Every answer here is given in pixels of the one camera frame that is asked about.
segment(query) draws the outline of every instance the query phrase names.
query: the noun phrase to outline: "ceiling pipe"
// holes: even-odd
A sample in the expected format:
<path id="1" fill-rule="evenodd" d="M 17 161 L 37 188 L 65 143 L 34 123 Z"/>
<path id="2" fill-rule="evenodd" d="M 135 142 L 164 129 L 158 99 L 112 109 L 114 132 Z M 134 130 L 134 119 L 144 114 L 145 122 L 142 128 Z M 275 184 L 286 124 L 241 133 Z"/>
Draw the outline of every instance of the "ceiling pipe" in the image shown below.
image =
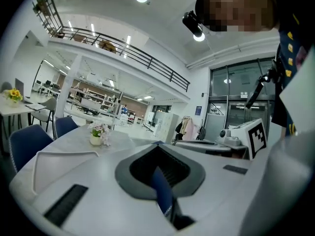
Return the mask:
<path id="1" fill-rule="evenodd" d="M 186 67 L 189 69 L 190 67 L 198 65 L 198 63 L 200 63 L 202 61 L 205 61 L 206 59 L 215 59 L 215 58 L 217 58 L 220 55 L 225 56 L 227 54 L 230 54 L 228 52 L 231 52 L 231 51 L 234 51 L 234 50 L 239 50 L 240 51 L 241 48 L 244 48 L 244 47 L 247 47 L 247 46 L 251 46 L 252 47 L 252 46 L 263 44 L 263 43 L 268 44 L 269 42 L 273 42 L 273 41 L 278 41 L 279 42 L 279 37 L 276 36 L 276 37 L 264 38 L 264 39 L 259 39 L 259 40 L 255 40 L 255 41 L 251 41 L 251 42 L 235 45 L 235 46 L 226 48 L 224 50 L 218 51 L 216 53 L 210 54 L 210 55 L 208 55 L 206 57 L 203 57 L 201 59 L 198 59 L 198 60 L 188 64 Z"/>
<path id="2" fill-rule="evenodd" d="M 235 53 L 239 53 L 239 52 L 242 52 L 242 51 L 246 51 L 246 50 L 251 50 L 253 48 L 255 48 L 256 45 L 253 45 L 253 46 L 244 46 L 244 47 L 240 47 L 240 45 L 237 45 L 238 48 L 232 50 L 232 51 L 228 51 L 226 53 L 222 53 L 222 54 L 219 54 L 217 56 L 215 56 L 215 58 L 213 58 L 212 60 L 206 60 L 202 63 L 198 63 L 196 65 L 193 65 L 191 67 L 188 67 L 189 70 L 193 69 L 193 68 L 197 68 L 197 67 L 203 67 L 203 66 L 207 66 L 209 65 L 211 62 L 215 61 L 215 60 L 218 60 L 220 58 L 223 58 L 225 56 L 228 56 L 228 55 L 231 55 L 231 54 L 235 54 Z M 275 50 L 277 49 L 278 45 L 279 45 L 279 40 L 276 40 L 276 41 L 272 41 L 272 42 L 269 42 L 269 43 L 262 43 L 262 44 L 259 44 L 260 47 L 262 46 L 272 46 L 274 45 L 275 47 Z"/>

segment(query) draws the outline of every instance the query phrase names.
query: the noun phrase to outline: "blue uniform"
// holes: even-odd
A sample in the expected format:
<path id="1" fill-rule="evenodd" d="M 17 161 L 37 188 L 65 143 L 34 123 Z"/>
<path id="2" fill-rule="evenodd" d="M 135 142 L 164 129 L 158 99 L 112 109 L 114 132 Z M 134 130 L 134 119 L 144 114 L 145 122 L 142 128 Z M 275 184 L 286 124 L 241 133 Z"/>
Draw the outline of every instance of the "blue uniform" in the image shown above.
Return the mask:
<path id="1" fill-rule="evenodd" d="M 280 21 L 280 58 L 285 69 L 285 75 L 280 84 L 276 85 L 276 101 L 272 122 L 286 127 L 286 135 L 296 132 L 296 127 L 279 98 L 279 94 L 289 84 L 306 59 L 311 45 L 314 43 L 312 15 L 308 9 L 314 6 L 309 0 L 276 0 L 277 13 Z"/>

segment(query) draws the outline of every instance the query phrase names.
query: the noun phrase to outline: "wall sign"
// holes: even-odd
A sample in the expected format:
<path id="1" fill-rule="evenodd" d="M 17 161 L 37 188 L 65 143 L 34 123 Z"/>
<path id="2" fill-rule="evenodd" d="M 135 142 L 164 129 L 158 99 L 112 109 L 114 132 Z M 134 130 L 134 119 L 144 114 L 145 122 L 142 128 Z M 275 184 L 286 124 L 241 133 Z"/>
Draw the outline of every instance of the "wall sign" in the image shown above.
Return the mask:
<path id="1" fill-rule="evenodd" d="M 202 109 L 202 107 L 201 107 L 201 106 L 196 107 L 195 116 L 199 116 L 199 115 L 201 115 L 201 109 Z"/>

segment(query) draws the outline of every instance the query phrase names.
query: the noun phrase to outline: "black vent slot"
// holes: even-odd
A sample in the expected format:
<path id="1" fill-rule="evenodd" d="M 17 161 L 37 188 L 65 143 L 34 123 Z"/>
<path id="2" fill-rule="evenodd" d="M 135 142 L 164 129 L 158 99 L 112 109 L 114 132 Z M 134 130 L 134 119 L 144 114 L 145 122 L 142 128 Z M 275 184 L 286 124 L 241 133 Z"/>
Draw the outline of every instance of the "black vent slot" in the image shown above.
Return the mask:
<path id="1" fill-rule="evenodd" d="M 156 167 L 162 170 L 171 187 L 181 182 L 190 174 L 190 167 L 177 158 L 156 147 L 130 165 L 130 173 L 138 181 L 150 186 L 151 177 Z"/>

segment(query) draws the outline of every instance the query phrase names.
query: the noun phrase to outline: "black railing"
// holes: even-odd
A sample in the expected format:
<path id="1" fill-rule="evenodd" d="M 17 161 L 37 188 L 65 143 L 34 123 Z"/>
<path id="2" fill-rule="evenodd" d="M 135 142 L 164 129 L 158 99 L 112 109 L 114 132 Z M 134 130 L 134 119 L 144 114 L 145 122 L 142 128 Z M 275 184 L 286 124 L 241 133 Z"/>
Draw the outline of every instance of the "black railing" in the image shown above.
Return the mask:
<path id="1" fill-rule="evenodd" d="M 151 69 L 166 77 L 170 82 L 177 84 L 186 92 L 188 91 L 190 84 L 188 80 L 140 49 L 100 32 L 64 26 L 57 12 L 54 0 L 36 0 L 33 2 L 33 6 L 35 13 L 42 21 L 42 25 L 52 37 L 85 43 L 123 56 L 125 59 L 132 59 L 142 64 L 146 69 Z"/>

